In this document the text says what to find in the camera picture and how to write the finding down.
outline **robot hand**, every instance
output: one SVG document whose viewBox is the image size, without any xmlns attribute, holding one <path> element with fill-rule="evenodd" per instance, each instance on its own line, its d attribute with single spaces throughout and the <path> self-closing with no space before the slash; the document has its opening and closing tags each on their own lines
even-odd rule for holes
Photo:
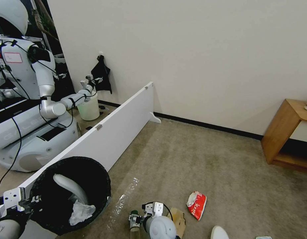
<svg viewBox="0 0 307 239">
<path fill-rule="evenodd" d="M 0 212 L 0 239 L 18 239 L 40 202 L 39 196 L 25 199 L 24 188 L 4 192 L 3 200 L 0 200 L 0 205 L 4 205 L 3 215 Z"/>
<path fill-rule="evenodd" d="M 176 238 L 176 227 L 173 221 L 162 216 L 163 203 L 161 202 L 150 202 L 142 205 L 145 215 L 142 217 L 132 211 L 129 216 L 130 226 L 139 227 L 142 223 L 144 229 L 149 233 L 151 239 L 175 239 Z"/>
</svg>

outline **cardboard piece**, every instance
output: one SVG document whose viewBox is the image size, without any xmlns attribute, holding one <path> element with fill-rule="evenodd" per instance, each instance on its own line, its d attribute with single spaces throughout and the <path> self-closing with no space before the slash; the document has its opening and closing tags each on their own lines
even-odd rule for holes
<svg viewBox="0 0 307 239">
<path fill-rule="evenodd" d="M 186 219 L 184 218 L 184 213 L 175 207 L 172 207 L 170 211 L 173 217 L 173 223 L 176 226 L 177 235 L 182 239 L 184 230 L 186 229 Z"/>
</svg>

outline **label sticker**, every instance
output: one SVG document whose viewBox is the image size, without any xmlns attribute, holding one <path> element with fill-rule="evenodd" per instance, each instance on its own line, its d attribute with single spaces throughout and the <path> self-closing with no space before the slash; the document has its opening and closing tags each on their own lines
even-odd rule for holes
<svg viewBox="0 0 307 239">
<path fill-rule="evenodd" d="M 20 53 L 17 52 L 5 52 L 4 57 L 6 62 L 9 63 L 22 63 L 22 57 Z"/>
</svg>

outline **wooden shelf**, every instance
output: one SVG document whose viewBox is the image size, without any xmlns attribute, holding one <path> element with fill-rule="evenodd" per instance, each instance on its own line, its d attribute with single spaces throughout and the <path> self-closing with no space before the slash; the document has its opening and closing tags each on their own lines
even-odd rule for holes
<svg viewBox="0 0 307 239">
<path fill-rule="evenodd" d="M 304 109 L 304 106 L 307 106 L 305 101 L 291 100 L 291 99 L 286 99 L 286 101 L 297 113 L 297 115 L 300 117 L 301 120 L 307 121 L 307 110 Z"/>
<path fill-rule="evenodd" d="M 268 164 L 307 172 L 307 145 L 288 144 L 289 137 L 301 121 L 307 122 L 304 101 L 285 99 L 262 139 Z"/>
<path fill-rule="evenodd" d="M 291 165 L 297 165 L 299 167 L 307 169 L 307 158 L 304 158 L 304 157 L 298 157 L 298 156 L 290 155 L 286 153 L 279 153 L 274 159 L 274 161 L 279 161 L 279 162 L 287 163 Z"/>
</svg>

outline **crumpled tissue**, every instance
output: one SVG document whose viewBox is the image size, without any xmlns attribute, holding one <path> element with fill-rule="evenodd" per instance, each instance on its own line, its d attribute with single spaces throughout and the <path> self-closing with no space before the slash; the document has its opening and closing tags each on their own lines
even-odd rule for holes
<svg viewBox="0 0 307 239">
<path fill-rule="evenodd" d="M 85 205 L 76 200 L 73 205 L 71 218 L 69 220 L 70 225 L 74 226 L 79 222 L 85 221 L 87 218 L 90 218 L 93 215 L 95 210 L 96 207 L 94 205 Z"/>
</svg>

